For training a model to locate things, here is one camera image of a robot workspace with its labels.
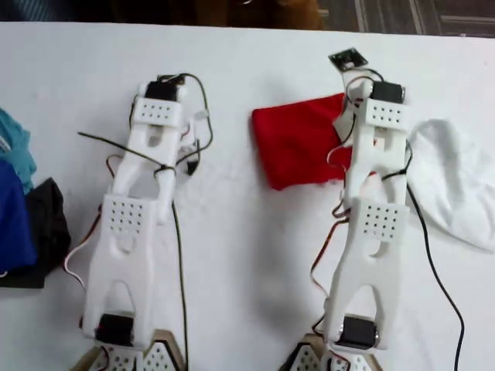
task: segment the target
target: white table surface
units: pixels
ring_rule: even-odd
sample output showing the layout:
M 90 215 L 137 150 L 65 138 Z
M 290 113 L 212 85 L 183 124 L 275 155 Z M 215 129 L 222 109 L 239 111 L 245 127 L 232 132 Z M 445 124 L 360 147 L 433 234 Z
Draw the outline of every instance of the white table surface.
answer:
M 191 370 L 274 370 L 322 314 L 309 268 L 333 223 L 339 185 L 269 190 L 258 167 L 249 117 L 256 107 L 343 90 L 327 55 L 355 46 L 391 81 L 408 88 L 415 123 L 447 118 L 495 155 L 495 40 L 342 32 L 178 26 L 0 23 L 0 107 L 31 131 L 35 184 L 52 176 L 65 197 L 74 243 L 110 184 L 109 146 L 125 143 L 138 84 L 158 73 L 203 79 L 215 142 L 197 173 L 179 184 L 189 306 Z M 199 94 L 191 83 L 193 103 Z M 385 369 L 449 370 L 458 320 L 434 281 L 415 214 L 402 247 L 394 339 Z M 154 320 L 182 344 L 172 225 L 162 248 Z M 495 257 L 430 226 L 432 255 L 466 321 L 460 369 L 493 363 Z M 317 276 L 329 285 L 345 232 Z M 92 249 L 73 260 L 87 277 Z M 60 269 L 42 291 L 0 290 L 0 369 L 63 370 L 91 346 L 77 322 L 84 293 Z

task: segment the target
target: red wire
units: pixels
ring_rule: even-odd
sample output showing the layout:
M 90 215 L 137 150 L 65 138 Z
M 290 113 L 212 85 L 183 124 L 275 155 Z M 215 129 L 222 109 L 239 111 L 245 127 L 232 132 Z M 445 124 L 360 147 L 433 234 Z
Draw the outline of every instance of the red wire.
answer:
M 105 366 L 101 367 L 97 371 L 105 371 L 110 366 L 110 354 L 108 353 L 107 349 L 104 346 L 101 346 L 101 348 L 103 349 L 105 356 L 107 357 L 107 362 Z
M 330 229 L 330 231 L 328 233 L 328 236 L 326 237 L 325 243 L 323 244 L 321 250 L 319 251 L 318 255 L 316 256 L 315 261 L 312 263 L 312 266 L 311 266 L 311 271 L 309 273 L 309 275 L 311 277 L 311 281 L 313 282 L 313 284 L 315 284 L 316 286 L 318 286 L 325 293 L 325 296 L 328 296 L 328 293 L 326 292 L 325 288 L 314 278 L 313 271 L 315 270 L 315 268 L 318 265 L 319 261 L 321 260 L 321 258 L 325 254 L 326 248 L 328 247 L 328 244 L 331 241 L 331 239 L 333 237 L 333 234 L 335 233 L 335 230 L 337 229 L 337 227 L 339 225 L 341 225 L 341 224 L 346 224 L 348 222 L 349 222 L 349 218 L 346 218 L 344 220 L 337 220 L 333 224 L 332 228 Z

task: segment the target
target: white plastic frame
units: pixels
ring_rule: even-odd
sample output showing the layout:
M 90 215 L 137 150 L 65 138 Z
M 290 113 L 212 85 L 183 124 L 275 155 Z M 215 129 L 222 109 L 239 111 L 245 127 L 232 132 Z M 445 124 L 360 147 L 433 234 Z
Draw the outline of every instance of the white plastic frame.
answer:
M 398 306 L 400 244 L 409 211 L 405 206 L 407 182 L 403 175 L 385 181 L 388 203 L 360 197 L 360 188 L 371 172 L 383 176 L 404 168 L 408 108 L 367 98 L 356 115 L 343 198 L 344 206 L 350 208 L 349 230 L 325 302 L 325 338 L 335 346 L 347 305 L 360 288 L 370 286 L 377 306 L 375 318 L 370 318 L 377 326 L 375 346 L 386 349 Z M 377 134 L 384 141 L 383 148 L 375 146 Z M 380 246 L 369 255 L 364 246 L 372 240 Z
M 184 98 L 185 87 L 180 87 L 177 95 Z M 131 116 L 128 148 L 161 164 L 175 166 L 185 128 L 181 102 L 138 95 Z M 101 236 L 90 263 L 83 320 L 84 334 L 93 338 L 106 312 L 111 289 L 115 283 L 124 284 L 134 310 L 131 337 L 136 349 L 147 348 L 152 338 L 152 241 L 156 225 L 164 223 L 169 214 L 176 184 L 175 172 L 164 170 L 155 177 L 159 184 L 156 199 L 129 197 L 132 186 L 149 167 L 157 168 L 157 165 L 126 152 L 114 185 L 104 197 Z

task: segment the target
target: hole pattern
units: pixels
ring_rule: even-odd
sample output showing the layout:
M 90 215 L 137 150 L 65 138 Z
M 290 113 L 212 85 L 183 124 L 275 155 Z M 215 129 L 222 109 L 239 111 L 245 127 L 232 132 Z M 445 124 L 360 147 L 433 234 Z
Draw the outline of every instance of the hole pattern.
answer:
M 390 204 L 366 203 L 362 206 L 358 228 L 366 236 L 392 241 L 398 231 L 398 211 Z
M 136 104 L 134 119 L 151 124 L 171 124 L 173 106 L 164 100 L 141 98 Z
M 138 201 L 111 203 L 111 211 L 108 215 L 108 225 L 113 233 L 140 234 L 143 224 L 142 213 L 136 213 L 135 210 L 142 211 L 142 205 Z
M 135 363 L 138 364 L 141 361 L 141 355 L 139 352 L 127 349 L 117 349 L 110 354 L 110 363 L 108 364 L 107 371 L 133 371 L 135 370 Z M 100 352 L 96 361 L 93 363 L 89 371 L 97 371 L 107 364 L 106 355 L 103 351 Z M 146 357 L 141 362 L 142 370 L 147 371 L 172 371 L 174 365 L 170 355 L 168 354 L 165 345 L 160 342 L 153 344 L 153 347 L 149 350 Z
M 370 124 L 385 127 L 397 127 L 401 124 L 401 110 L 390 104 L 373 102 L 367 109 L 368 117 L 371 117 Z
M 310 346 L 304 345 L 300 350 L 291 371 L 319 371 L 319 359 Z

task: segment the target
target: brown wire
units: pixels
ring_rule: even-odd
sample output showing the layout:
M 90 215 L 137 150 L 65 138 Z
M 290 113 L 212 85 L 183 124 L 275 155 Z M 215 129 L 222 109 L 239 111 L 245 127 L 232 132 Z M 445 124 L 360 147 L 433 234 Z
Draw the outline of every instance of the brown wire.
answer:
M 309 272 L 309 276 L 311 277 L 311 281 L 313 282 L 313 284 L 318 286 L 325 293 L 325 296 L 328 296 L 328 293 L 326 292 L 325 288 L 315 279 L 313 272 L 314 272 L 316 266 L 318 265 L 319 261 L 321 260 L 321 258 L 325 254 L 326 248 L 328 247 L 328 244 L 331 241 L 333 234 L 335 233 L 335 230 L 337 229 L 337 227 L 341 224 L 346 224 L 348 222 L 349 222 L 349 218 L 346 218 L 344 220 L 337 220 L 333 224 L 332 228 L 330 228 L 328 236 L 326 237 L 325 243 L 323 244 L 321 250 L 319 251 L 318 255 L 316 256 L 315 261 L 313 261 L 312 266 L 311 266 L 311 271 Z
M 112 177 L 112 178 L 115 178 L 115 172 L 114 172 L 114 169 L 112 169 L 112 168 L 111 168 L 111 166 L 110 166 L 110 159 L 111 159 L 111 158 L 119 158 L 119 159 L 121 159 L 121 160 L 122 160 L 122 159 L 123 159 L 123 157 L 122 157 L 122 156 L 120 156 L 120 155 L 109 155 L 109 156 L 107 157 L 107 159 L 105 160 L 105 164 L 107 164 L 107 169 L 108 169 L 108 171 L 110 172 L 111 177 Z

